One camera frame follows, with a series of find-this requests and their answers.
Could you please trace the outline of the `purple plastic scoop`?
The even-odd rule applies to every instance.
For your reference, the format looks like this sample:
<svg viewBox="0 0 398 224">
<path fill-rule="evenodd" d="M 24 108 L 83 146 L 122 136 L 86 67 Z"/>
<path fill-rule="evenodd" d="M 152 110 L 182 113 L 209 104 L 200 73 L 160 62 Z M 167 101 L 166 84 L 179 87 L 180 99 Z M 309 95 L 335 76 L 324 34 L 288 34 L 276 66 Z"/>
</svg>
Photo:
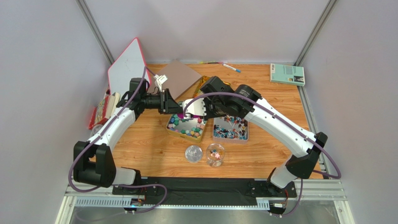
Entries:
<svg viewBox="0 0 398 224">
<path fill-rule="evenodd" d="M 186 115 L 184 115 L 183 113 L 177 113 L 177 116 L 178 116 L 180 119 L 197 119 L 197 118 L 202 119 L 202 118 L 203 118 L 203 116 L 192 115 L 192 114 L 186 114 Z"/>
</svg>

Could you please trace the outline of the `clear plastic jar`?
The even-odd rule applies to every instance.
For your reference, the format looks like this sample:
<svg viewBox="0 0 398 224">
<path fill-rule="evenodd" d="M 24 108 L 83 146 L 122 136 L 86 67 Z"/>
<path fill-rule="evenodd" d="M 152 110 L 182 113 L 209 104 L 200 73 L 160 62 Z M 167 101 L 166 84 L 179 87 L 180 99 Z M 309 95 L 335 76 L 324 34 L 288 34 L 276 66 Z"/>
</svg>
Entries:
<svg viewBox="0 0 398 224">
<path fill-rule="evenodd" d="M 220 167 L 223 164 L 225 155 L 225 148 L 221 144 L 210 144 L 206 149 L 206 162 L 210 167 Z"/>
</svg>

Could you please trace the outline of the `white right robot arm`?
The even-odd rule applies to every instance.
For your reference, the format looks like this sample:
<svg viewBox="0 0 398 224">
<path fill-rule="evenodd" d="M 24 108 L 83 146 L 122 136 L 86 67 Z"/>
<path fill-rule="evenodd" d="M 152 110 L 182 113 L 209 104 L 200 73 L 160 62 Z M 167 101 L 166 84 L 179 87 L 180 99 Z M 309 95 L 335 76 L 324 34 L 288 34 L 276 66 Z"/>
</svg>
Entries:
<svg viewBox="0 0 398 224">
<path fill-rule="evenodd" d="M 301 128 L 274 109 L 259 92 L 241 84 L 234 90 L 219 77 L 207 80 L 200 88 L 204 97 L 206 118 L 236 116 L 262 128 L 283 143 L 291 156 L 272 170 L 267 181 L 283 189 L 297 178 L 308 179 L 313 172 L 328 136 Z"/>
</svg>

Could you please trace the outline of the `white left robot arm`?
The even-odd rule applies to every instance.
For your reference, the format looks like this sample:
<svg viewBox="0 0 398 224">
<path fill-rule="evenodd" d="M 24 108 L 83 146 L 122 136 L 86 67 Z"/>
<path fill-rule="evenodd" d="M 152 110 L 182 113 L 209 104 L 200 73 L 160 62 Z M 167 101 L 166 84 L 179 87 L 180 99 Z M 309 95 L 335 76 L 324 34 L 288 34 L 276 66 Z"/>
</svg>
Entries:
<svg viewBox="0 0 398 224">
<path fill-rule="evenodd" d="M 182 113 L 183 108 L 168 89 L 157 94 L 147 92 L 145 78 L 132 78 L 129 91 L 118 102 L 111 118 L 89 140 L 79 141 L 73 149 L 73 164 L 69 184 L 90 184 L 95 189 L 113 185 L 133 185 L 137 171 L 117 167 L 112 151 L 124 132 L 146 109 L 157 109 L 160 114 Z"/>
</svg>

